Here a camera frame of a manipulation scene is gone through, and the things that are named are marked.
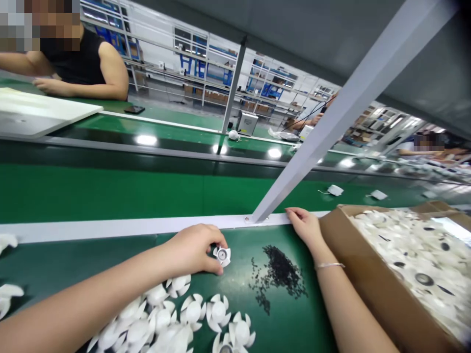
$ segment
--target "white board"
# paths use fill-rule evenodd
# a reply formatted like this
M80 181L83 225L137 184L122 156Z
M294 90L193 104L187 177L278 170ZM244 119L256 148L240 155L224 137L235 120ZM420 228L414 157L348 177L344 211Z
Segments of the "white board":
M0 136L35 139L102 110L98 105L0 88Z

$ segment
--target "person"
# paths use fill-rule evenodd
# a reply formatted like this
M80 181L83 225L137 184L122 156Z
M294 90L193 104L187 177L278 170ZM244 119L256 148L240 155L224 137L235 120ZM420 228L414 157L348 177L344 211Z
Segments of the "person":
M0 53L0 70L34 76L33 84L52 96L126 101L129 77L118 51L96 33L85 29L79 13L62 11L42 16L44 9L38 4L44 2L48 8L52 3L63 3L55 0L29 2L33 25L40 25L40 50Z
M327 101L327 103L325 104L325 106L322 108L322 111L315 115L313 118L311 119L307 119L308 115L311 114L311 112L307 111L306 109L301 113L301 115L299 116L299 119L296 120L293 124L291 124L289 126L289 128L291 130L298 130L298 131L301 131L302 129L304 129L305 126L316 126L317 123L319 122L319 120L322 118L322 116L324 115L324 111L327 110L328 107L330 107L330 105L334 102L335 98L337 97L339 93L335 93L334 95L332 95L332 97L330 98L329 101Z
M454 164L464 157L468 157L470 150L464 147L454 147L446 148L445 150L434 158L435 161L445 163L445 164Z
M317 217L297 207L286 211L314 263L336 263L337 259L322 238ZM127 304L167 278L199 271L222 275L220 263L207 255L213 243L228 247L216 226L188 227L166 243L20 311L0 322L1 351L75 352ZM398 352L343 268L321 268L317 271L317 280L340 352Z
M444 151L439 134L430 132L427 135L415 135L395 148L397 154L404 159L419 159L425 156L438 156Z

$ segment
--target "silver bracelet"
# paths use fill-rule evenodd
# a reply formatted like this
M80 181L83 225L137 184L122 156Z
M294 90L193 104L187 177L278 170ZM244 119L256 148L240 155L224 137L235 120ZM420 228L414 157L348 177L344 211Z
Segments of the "silver bracelet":
M342 268L345 268L345 265L339 262L334 262L334 263L320 263L314 267L314 269L317 271L319 269L322 269L324 267L330 267L330 266L340 266Z

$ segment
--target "smartphone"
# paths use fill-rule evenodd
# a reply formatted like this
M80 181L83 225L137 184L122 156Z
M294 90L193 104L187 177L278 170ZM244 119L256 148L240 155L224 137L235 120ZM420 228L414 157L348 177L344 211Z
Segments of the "smartphone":
M127 107L124 111L126 113L131 113L131 114L139 114L140 112L143 112L146 108L140 107L137 105L131 105L130 107Z

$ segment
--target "ceiling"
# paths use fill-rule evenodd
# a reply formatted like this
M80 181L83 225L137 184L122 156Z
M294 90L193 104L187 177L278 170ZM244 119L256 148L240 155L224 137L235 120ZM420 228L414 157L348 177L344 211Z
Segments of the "ceiling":
M403 0L137 0L344 85ZM455 16L377 101L471 140L471 49Z

